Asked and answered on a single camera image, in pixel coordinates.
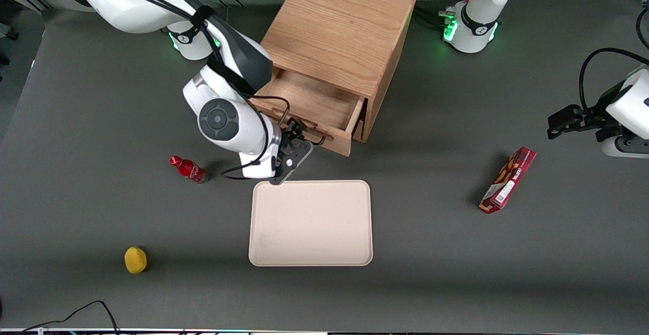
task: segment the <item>cardboard box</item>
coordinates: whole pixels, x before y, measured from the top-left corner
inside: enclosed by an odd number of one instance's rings
[[[500,170],[498,178],[491,185],[487,194],[482,197],[482,201],[478,205],[480,210],[492,214],[504,208],[534,157],[536,157],[536,153],[525,146],[514,153]]]

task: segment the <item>wood grain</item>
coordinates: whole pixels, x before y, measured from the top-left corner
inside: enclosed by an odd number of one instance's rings
[[[385,75],[383,76],[381,83],[378,86],[376,95],[373,98],[368,99],[367,101],[367,113],[363,127],[363,134],[360,139],[360,141],[362,142],[367,142],[367,138],[369,138],[369,133],[374,127],[374,122],[376,122],[376,116],[378,116],[378,111],[381,108],[381,104],[383,104],[383,98],[385,98],[387,88],[390,86],[390,82],[392,81],[392,76],[394,76],[396,66],[397,64],[399,64],[399,59],[401,58],[401,50],[403,50],[404,42],[406,41],[406,34],[408,33],[408,25],[410,25],[410,19],[408,19],[408,22],[404,23],[403,30],[401,30],[401,36],[392,49],[390,61],[387,63]]]
[[[274,70],[269,87],[263,88],[257,95],[286,98],[295,116],[339,130],[347,130],[352,118],[355,125],[364,101],[363,97],[277,68]],[[272,99],[265,101],[284,109],[285,104],[282,101]]]
[[[259,109],[259,111],[262,111],[276,122],[282,118],[284,108],[283,106],[279,106],[281,102],[275,103],[271,102],[272,100],[269,99],[251,99],[250,101]],[[289,113],[287,119],[290,117],[297,118],[306,125],[307,130],[304,132],[304,136],[307,140],[313,143],[318,143],[324,136],[325,141],[322,147],[346,157],[350,155],[352,150],[352,134],[347,132],[347,129],[353,130],[355,122],[350,123],[352,127],[341,130],[328,125],[318,124],[317,122],[304,118],[303,116],[293,112]]]
[[[262,46],[274,65],[374,97],[415,0],[286,0]]]

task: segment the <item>coca-cola bottle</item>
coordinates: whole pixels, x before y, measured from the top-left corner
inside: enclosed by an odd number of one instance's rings
[[[178,173],[197,184],[205,184],[209,174],[202,167],[197,166],[192,160],[183,160],[176,155],[169,159],[169,163],[178,169]]]

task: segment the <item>open drawer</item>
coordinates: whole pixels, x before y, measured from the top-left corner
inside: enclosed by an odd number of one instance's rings
[[[300,120],[307,127],[306,139],[318,143],[324,138],[324,148],[349,156],[354,128],[366,98],[278,67],[273,68],[273,80],[257,95],[286,98],[291,104],[286,121],[290,117]],[[286,108],[278,99],[250,101],[276,121],[281,120]]]

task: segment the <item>plastic tray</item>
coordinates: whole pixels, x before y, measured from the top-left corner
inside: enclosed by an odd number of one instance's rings
[[[366,266],[372,256],[370,188],[363,180],[255,186],[248,248],[253,265]]]

